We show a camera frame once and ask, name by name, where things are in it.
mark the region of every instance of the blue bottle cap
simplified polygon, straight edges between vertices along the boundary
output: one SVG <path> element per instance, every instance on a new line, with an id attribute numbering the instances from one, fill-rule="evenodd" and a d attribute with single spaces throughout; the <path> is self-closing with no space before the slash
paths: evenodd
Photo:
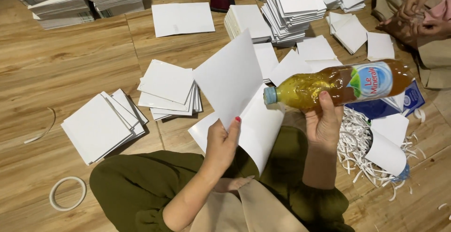
<path id="1" fill-rule="evenodd" d="M 265 100 L 265 104 L 273 104 L 277 102 L 276 88 L 275 87 L 266 87 L 263 90 L 263 99 Z"/>

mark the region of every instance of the person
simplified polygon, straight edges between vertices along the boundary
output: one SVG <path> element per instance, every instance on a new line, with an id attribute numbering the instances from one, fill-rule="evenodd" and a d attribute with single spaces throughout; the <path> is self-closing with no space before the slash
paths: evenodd
<path id="1" fill-rule="evenodd" d="M 335 188 L 343 107 L 323 91 L 305 111 L 307 135 L 282 126 L 267 165 L 237 147 L 241 119 L 208 130 L 205 158 L 157 151 L 116 155 L 97 165 L 91 190 L 120 232 L 353 232 L 349 202 Z"/>
<path id="2" fill-rule="evenodd" d="M 378 29 L 418 50 L 424 87 L 451 87 L 451 0 L 376 0 L 373 14 Z"/>

